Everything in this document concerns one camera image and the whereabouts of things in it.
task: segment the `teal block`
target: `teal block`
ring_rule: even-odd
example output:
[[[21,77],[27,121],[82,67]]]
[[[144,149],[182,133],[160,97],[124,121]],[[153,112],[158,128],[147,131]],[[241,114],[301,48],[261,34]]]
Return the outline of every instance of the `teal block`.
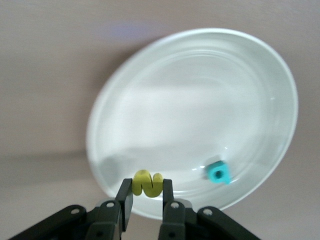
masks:
[[[228,165],[223,161],[217,161],[206,166],[206,173],[211,182],[215,184],[231,183],[231,177]]]

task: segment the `beige tabletop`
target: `beige tabletop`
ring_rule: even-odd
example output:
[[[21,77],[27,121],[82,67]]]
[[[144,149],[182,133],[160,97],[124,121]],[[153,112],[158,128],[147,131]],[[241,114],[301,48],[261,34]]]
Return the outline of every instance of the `beige tabletop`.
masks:
[[[320,1],[0,1],[0,239],[58,210],[107,196],[86,158],[95,98],[130,55],[189,29],[228,28],[271,45],[289,65],[299,117],[281,164],[224,212],[263,240],[320,239]],[[156,240],[133,215],[124,240]]]

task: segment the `yellow object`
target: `yellow object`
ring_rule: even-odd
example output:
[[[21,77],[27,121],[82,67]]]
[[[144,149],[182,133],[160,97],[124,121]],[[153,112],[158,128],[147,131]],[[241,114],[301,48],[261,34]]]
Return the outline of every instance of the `yellow object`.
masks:
[[[137,171],[132,180],[132,193],[136,196],[141,195],[142,190],[149,198],[159,196],[163,190],[164,179],[160,173],[153,175],[147,170]]]

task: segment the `silver bolt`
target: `silver bolt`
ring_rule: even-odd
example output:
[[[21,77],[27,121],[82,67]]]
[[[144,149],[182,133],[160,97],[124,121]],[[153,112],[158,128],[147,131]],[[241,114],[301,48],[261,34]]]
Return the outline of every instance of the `silver bolt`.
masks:
[[[207,216],[212,216],[212,214],[214,214],[209,208],[206,208],[205,210],[203,210],[203,213]]]
[[[114,205],[115,205],[115,203],[111,201],[111,202],[108,202],[108,203],[106,204],[106,207],[107,207],[107,208],[112,208]]]
[[[179,203],[173,202],[173,203],[171,203],[170,206],[171,206],[173,209],[177,209],[177,208],[179,208]]]
[[[72,209],[70,213],[71,214],[78,214],[78,213],[80,213],[80,209],[79,208]]]

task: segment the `white bowl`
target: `white bowl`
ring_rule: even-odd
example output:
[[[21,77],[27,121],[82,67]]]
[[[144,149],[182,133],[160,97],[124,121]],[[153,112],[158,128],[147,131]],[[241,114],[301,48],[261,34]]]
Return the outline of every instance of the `white bowl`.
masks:
[[[229,29],[189,30],[145,47],[112,75],[89,119],[87,154],[111,197],[146,169],[172,179],[174,197],[195,211],[223,210],[273,172],[297,115],[293,76],[270,46]],[[206,177],[219,160],[230,184]],[[161,219],[161,195],[135,197],[132,211]]]

